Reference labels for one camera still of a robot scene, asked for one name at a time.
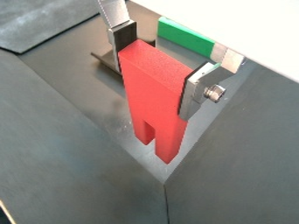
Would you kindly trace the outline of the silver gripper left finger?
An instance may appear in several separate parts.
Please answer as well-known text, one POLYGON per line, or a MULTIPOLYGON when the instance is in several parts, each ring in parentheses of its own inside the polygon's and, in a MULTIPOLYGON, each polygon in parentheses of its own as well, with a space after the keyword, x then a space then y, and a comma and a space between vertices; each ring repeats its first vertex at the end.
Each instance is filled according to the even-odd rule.
POLYGON ((136 41, 136 22, 129 18, 125 0, 97 0, 99 14, 107 25, 115 69, 120 73, 117 53, 136 41))

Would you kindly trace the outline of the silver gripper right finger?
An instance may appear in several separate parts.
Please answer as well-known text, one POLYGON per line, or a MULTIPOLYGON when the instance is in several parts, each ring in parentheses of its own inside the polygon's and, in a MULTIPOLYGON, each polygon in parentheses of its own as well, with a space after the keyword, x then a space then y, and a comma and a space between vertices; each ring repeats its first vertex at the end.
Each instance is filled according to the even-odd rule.
POLYGON ((216 43, 209 59, 211 62, 204 62, 184 79, 177 109, 179 117, 184 121, 189 120, 205 100, 213 103, 220 101, 225 93, 220 82, 239 71, 245 57, 216 43))

